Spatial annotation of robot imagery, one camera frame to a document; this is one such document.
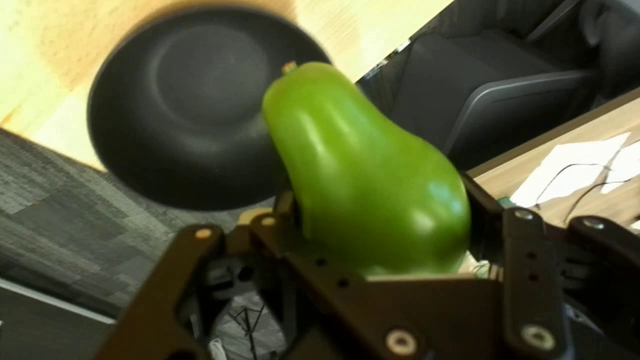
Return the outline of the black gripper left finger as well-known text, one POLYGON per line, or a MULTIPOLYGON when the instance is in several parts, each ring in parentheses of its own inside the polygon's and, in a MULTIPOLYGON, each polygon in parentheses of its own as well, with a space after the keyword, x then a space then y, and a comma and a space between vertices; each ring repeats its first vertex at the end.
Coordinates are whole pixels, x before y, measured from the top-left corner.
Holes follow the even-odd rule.
POLYGON ((282 323, 282 360, 315 360, 315 332, 301 323, 302 294, 293 274, 258 236, 295 213, 290 189, 274 207, 233 231, 214 224, 182 227, 96 360, 212 360, 209 340, 223 309, 240 294, 258 291, 282 323))

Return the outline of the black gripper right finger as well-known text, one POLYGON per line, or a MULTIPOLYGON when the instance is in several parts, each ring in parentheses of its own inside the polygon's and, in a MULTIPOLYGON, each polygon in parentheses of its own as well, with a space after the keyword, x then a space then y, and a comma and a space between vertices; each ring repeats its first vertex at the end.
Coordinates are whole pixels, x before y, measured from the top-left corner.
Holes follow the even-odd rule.
POLYGON ((605 216, 552 225, 465 175, 473 253, 501 289, 512 360, 640 360, 640 240, 605 216))

